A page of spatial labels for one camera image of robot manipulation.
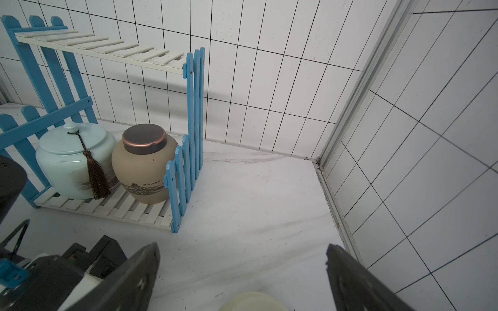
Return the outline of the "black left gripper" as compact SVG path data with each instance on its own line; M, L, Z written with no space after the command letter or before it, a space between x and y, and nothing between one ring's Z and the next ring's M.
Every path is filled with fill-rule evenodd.
M89 251L78 243L71 245L62 255L69 265L105 279L125 263L128 258L119 243L104 235Z

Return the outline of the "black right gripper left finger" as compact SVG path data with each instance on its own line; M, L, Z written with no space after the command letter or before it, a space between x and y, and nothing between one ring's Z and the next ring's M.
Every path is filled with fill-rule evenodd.
M160 265L160 250L144 246L69 310L147 310Z

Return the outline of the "brown tea canister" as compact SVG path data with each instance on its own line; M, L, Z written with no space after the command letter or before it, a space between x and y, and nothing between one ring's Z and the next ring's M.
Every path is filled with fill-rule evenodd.
M122 187L137 201L150 205L169 199L163 179L178 143L156 124L125 130L112 153L112 167Z

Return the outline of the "cream tea canister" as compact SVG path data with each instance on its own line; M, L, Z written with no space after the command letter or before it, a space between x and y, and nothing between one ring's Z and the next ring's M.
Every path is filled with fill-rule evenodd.
M288 308L270 295L261 292L237 294L220 311L288 311Z

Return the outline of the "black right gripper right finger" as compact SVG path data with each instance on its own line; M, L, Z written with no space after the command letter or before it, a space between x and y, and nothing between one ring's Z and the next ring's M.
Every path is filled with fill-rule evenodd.
M328 279L337 310L412 310L341 246L330 244L326 255Z

